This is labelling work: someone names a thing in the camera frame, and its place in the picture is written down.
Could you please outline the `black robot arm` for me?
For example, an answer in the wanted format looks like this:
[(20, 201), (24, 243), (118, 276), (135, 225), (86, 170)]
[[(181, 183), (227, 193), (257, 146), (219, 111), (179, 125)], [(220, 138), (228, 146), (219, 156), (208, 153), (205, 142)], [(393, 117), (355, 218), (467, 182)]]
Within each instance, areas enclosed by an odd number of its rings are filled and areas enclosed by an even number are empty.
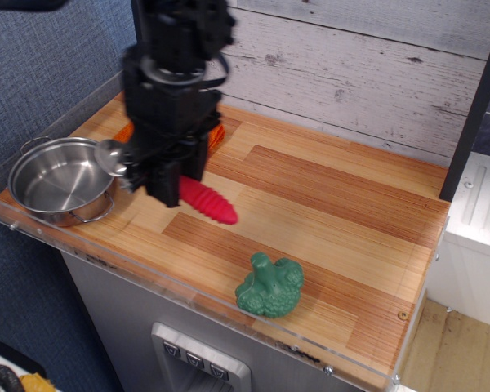
[(235, 19), (225, 1), (134, 1), (137, 41), (122, 56), (125, 110), (134, 126), (123, 155), (130, 190), (167, 207), (180, 200), (180, 178), (201, 180), (208, 134), (220, 122), (218, 87), (207, 62), (233, 43)]

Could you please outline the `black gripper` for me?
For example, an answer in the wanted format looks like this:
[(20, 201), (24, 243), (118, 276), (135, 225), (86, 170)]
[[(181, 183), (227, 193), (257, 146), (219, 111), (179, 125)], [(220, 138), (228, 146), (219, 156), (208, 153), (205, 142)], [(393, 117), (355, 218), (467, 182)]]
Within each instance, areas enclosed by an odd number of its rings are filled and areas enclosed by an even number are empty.
[(179, 203), (180, 175), (201, 181), (208, 134), (220, 122), (222, 78), (206, 79), (205, 64), (187, 72), (160, 68), (147, 55), (122, 61), (126, 113), (134, 124), (127, 143), (147, 194), (167, 207)]

